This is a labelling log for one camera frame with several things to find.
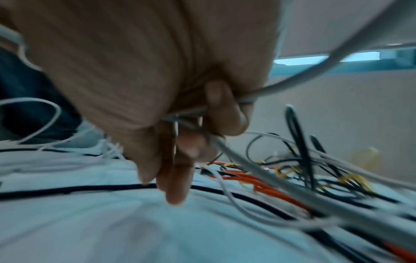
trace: thin white wire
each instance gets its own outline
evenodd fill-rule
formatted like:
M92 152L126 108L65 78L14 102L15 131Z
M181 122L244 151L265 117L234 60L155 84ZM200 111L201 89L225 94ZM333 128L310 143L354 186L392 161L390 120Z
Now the thin white wire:
M272 138L275 138L275 139L279 139L279 140L281 140L283 142L295 144L295 142L292 141L292 140L289 140L289 139L286 139L284 137L280 137L280 136L277 136L277 135L273 135L273 134L268 134L268 133L263 133L263 132L257 132L257 131L247 131L246 133L247 134L257 134L257 135L263 135L263 136L267 136L267 137L272 137ZM360 174L360 175L362 175L364 177L367 177L369 179L373 179L375 181L385 183L386 185L390 185L390 186L393 186L393 187L400 187L400 188L405 188L405 189L410 189L410 190L416 191L416 184L412 184L412 183L409 183L409 182L402 182L402 181L398 181L398 180L394 180L394 179L390 179L390 178L385 178L385 177L382 177L380 175L377 175L377 174L375 174L373 172L369 172L369 171L364 170L364 169L362 169L362 168L360 168L358 166L355 166L353 164L350 164L350 163L348 163L348 162L346 162L344 160L338 159L338 158L336 158L336 157L334 157L332 155L329 155L327 153L322 153L322 152L317 151L317 150L314 150L314 149L309 149L309 151L312 152L312 153L319 154L320 156L323 156L323 157L327 158L327 159L321 159L321 158L313 158L313 157L311 157L312 160L314 160L314 161L322 162L322 163L329 163L329 164L332 164L332 165L335 165L335 166L339 166L339 167L341 167L343 169L346 169L346 170L348 170L350 172L354 172L354 173Z
M325 227L333 227L340 225L342 221L339 218L327 218L327 219L313 219L313 220L298 220L298 221L285 221L285 220L271 220L263 217L259 217L255 214L250 213L248 210L240 206L237 201L234 199L234 196L228 191L227 187L224 184L224 181L221 175L215 170L209 167L208 165L201 163L202 167L210 171L217 179L217 182L220 184L222 191L225 196L228 198L230 203L243 215L246 217L255 220L262 224L267 224L275 227L289 227L296 228L300 230L316 230L322 229Z
M4 99L4 100L0 100L0 106L7 105L7 104L13 104L13 103L19 103L19 102L31 102L31 101L43 102L43 103L49 104L49 105L53 106L56 109L56 112L55 112L54 116L52 117L52 119L47 124L45 124L42 128L40 128L36 132L34 132L34 133L32 133L32 134L30 134L30 135L28 135L28 136L26 136L26 137L24 137L20 140L15 141L16 144L23 143L23 142L35 137L36 135L44 132L49 127L51 127L56 122L56 120L59 118L59 116L61 115L62 110L61 110L61 107L59 107L58 104L53 103L51 101L44 100L44 99L39 99L39 98L22 97L22 98Z
M32 62L30 62L27 57L26 57L26 47L23 45L19 45L19 48L17 50L17 57L20 59L20 61L25 64L26 66L28 66L31 69L34 69L36 71L40 71L42 72L42 68L33 64Z

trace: human hand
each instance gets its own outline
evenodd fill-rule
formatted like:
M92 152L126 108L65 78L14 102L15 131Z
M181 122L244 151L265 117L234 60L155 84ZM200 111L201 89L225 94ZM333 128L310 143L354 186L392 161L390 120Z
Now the human hand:
M185 199L194 161L215 151L183 127L175 141L161 119L208 101L204 129L244 132L253 105L234 96L267 80L282 12L278 0L21 0L13 10L34 62L171 204Z

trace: fluorescent light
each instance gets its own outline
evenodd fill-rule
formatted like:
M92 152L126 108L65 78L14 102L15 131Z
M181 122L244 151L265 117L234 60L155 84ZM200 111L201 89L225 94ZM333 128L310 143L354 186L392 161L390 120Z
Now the fluorescent light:
M297 66L297 65L314 65L324 61L328 56L312 56L302 58L280 58L275 59L275 64L281 64L286 66ZM341 62L353 62L353 61L371 61L380 60L380 52L361 52L354 53L341 60Z

